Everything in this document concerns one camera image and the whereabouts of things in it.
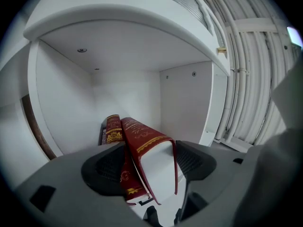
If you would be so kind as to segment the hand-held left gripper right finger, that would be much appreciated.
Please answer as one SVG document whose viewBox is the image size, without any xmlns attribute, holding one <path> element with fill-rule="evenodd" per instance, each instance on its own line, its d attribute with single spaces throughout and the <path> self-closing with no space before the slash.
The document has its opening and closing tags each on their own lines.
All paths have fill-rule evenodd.
<svg viewBox="0 0 303 227">
<path fill-rule="evenodd" d="M 176 142 L 186 180 L 179 227 L 234 227 L 237 210 L 255 170 L 255 148 L 247 153 Z"/>
</svg>

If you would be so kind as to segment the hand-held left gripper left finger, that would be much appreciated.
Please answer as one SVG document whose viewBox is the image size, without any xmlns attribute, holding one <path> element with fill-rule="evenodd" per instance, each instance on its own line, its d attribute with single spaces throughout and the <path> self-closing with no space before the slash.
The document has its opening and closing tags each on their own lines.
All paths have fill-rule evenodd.
<svg viewBox="0 0 303 227">
<path fill-rule="evenodd" d="M 124 156 L 124 144 L 113 143 L 57 157 L 15 194 L 45 227 L 148 227 L 125 202 Z"/>
</svg>

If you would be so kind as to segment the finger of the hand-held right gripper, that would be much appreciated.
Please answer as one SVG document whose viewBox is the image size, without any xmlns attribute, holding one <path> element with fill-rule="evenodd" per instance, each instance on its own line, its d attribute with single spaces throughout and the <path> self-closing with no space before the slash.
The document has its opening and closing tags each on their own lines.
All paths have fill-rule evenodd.
<svg viewBox="0 0 303 227">
<path fill-rule="evenodd" d="M 272 98 L 286 130 L 262 145 L 233 227 L 303 227 L 303 58 Z"/>
</svg>

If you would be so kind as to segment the red gold-print hardcover book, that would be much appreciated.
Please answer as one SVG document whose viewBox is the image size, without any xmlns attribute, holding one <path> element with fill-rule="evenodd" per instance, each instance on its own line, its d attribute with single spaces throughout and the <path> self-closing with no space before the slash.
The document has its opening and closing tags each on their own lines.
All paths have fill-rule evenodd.
<svg viewBox="0 0 303 227">
<path fill-rule="evenodd" d="M 118 114 L 107 117 L 106 127 L 102 131 L 101 144 L 116 142 L 126 143 L 122 123 Z M 126 192 L 125 200 L 130 206 L 144 204 L 146 201 L 152 200 L 152 197 L 141 182 L 128 146 L 125 146 L 124 149 L 125 163 L 121 170 L 120 184 Z"/>
<path fill-rule="evenodd" d="M 151 203 L 159 223 L 173 227 L 184 198 L 183 174 L 177 164 L 175 140 L 133 119 L 121 120 L 126 143 L 143 185 L 153 198 Z"/>
</svg>

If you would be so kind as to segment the white shelf cabinet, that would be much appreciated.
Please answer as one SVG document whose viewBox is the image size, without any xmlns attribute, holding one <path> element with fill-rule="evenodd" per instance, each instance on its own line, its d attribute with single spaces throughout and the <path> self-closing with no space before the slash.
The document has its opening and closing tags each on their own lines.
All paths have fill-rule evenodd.
<svg viewBox="0 0 303 227">
<path fill-rule="evenodd" d="M 96 146 L 112 114 L 210 146 L 228 76 L 202 52 L 199 25 L 178 4 L 167 12 L 37 5 L 23 35 L 31 42 L 29 97 L 47 156 Z"/>
</svg>

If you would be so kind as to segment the bright ceiling lamp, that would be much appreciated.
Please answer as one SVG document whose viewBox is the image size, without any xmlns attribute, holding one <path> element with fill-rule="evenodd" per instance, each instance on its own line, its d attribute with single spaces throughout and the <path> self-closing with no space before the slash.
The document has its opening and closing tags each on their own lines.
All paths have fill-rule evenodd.
<svg viewBox="0 0 303 227">
<path fill-rule="evenodd" d="M 303 49 L 303 39 L 301 38 L 299 32 L 291 26 L 287 27 L 287 32 L 289 34 L 291 43 Z"/>
</svg>

